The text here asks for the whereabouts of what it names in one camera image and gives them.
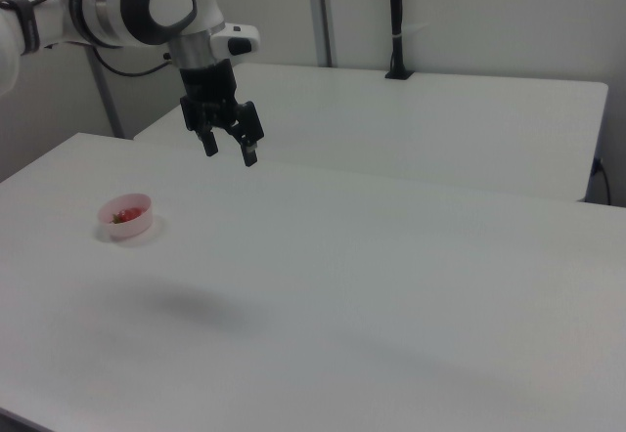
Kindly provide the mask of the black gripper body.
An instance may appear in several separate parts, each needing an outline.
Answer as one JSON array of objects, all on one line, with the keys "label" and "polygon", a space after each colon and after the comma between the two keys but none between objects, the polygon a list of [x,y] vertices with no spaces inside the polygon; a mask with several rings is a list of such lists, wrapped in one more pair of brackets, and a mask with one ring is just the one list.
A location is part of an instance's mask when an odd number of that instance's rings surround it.
[{"label": "black gripper body", "polygon": [[185,96],[180,99],[186,127],[203,143],[214,141],[219,128],[239,143],[256,143],[264,131],[253,102],[239,103],[229,60],[199,69],[181,69]]}]

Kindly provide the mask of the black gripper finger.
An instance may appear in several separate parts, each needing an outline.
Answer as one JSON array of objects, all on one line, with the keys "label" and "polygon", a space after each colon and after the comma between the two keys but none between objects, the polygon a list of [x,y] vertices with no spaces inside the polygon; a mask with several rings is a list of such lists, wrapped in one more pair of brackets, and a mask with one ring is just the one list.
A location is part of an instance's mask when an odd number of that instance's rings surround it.
[{"label": "black gripper finger", "polygon": [[210,125],[203,126],[199,130],[199,139],[202,142],[204,152],[207,156],[214,156],[218,153],[219,148],[217,146],[215,136]]},{"label": "black gripper finger", "polygon": [[256,154],[257,142],[249,138],[243,137],[239,140],[239,144],[245,166],[251,167],[258,160]]}]

